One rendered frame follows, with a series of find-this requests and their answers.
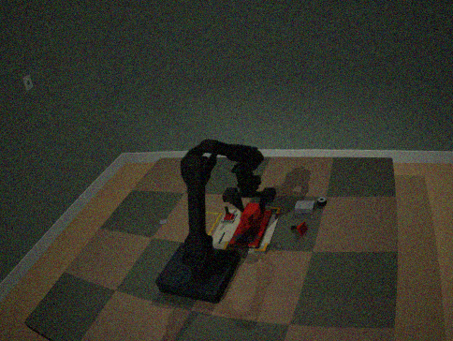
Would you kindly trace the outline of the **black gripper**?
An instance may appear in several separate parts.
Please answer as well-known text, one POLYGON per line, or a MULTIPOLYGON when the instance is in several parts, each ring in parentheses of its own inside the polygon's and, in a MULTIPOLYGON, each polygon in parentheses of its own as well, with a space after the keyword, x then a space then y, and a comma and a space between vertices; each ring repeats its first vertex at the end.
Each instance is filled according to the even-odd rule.
POLYGON ((238 181, 237 187, 240 188, 240 192, 237 192, 236 187, 228 187, 223 194, 223 202, 229 202, 234 205, 242 213, 244 207, 241 198, 261 198, 259 202, 260 212, 263 215, 265 204, 273 202, 276 195, 274 188, 266 188, 264 191, 256 191, 255 176, 251 181, 242 183, 238 181))

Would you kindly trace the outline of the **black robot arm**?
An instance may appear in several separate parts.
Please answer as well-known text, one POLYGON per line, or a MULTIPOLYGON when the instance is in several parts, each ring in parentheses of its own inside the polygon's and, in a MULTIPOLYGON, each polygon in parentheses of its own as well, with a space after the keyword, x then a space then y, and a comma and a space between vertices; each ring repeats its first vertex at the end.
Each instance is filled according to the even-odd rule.
POLYGON ((183 157, 181 171, 188 187, 189 234, 184 241, 181 263, 190 267, 190 282, 209 283, 213 272, 208 269, 212 264, 213 239, 206 231, 205 185, 211 178, 217 155, 238 162, 231 172, 236 173, 239 182, 251 181, 255 176, 256 189, 261 185, 261 175, 253 175, 264 160, 257 147, 205 139, 183 157), (205 153, 211 155, 203 156, 205 153))

